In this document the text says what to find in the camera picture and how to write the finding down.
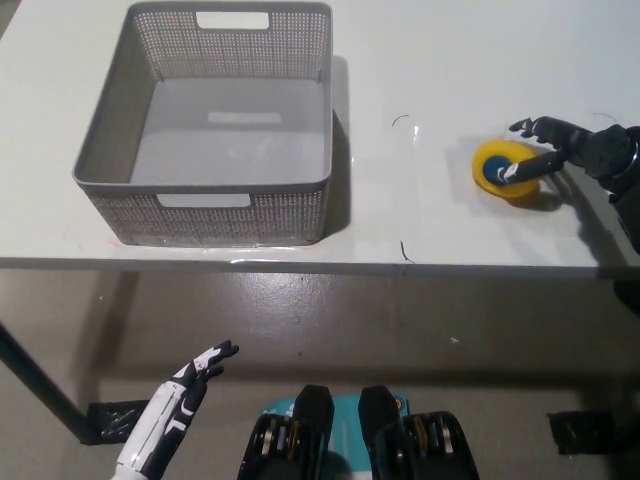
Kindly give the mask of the right robot hand black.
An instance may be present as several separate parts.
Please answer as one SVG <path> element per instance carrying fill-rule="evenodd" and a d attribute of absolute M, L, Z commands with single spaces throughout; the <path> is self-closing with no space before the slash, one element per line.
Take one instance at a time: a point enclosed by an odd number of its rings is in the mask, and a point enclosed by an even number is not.
<path fill-rule="evenodd" d="M 509 127 L 521 137 L 549 144 L 552 150 L 519 163 L 495 164 L 484 175 L 495 185 L 524 183 L 560 171 L 566 163 L 580 167 L 605 190 L 621 196 L 639 184 L 639 129 L 614 124 L 596 132 L 543 116 Z"/>

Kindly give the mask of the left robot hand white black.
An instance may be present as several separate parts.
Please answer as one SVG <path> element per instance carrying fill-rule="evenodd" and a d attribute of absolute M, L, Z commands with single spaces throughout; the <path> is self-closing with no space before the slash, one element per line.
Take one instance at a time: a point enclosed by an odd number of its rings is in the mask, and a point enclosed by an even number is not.
<path fill-rule="evenodd" d="M 221 362 L 239 347 L 226 340 L 194 357 L 158 387 L 116 462 L 115 479 L 160 479 L 182 443 Z"/>

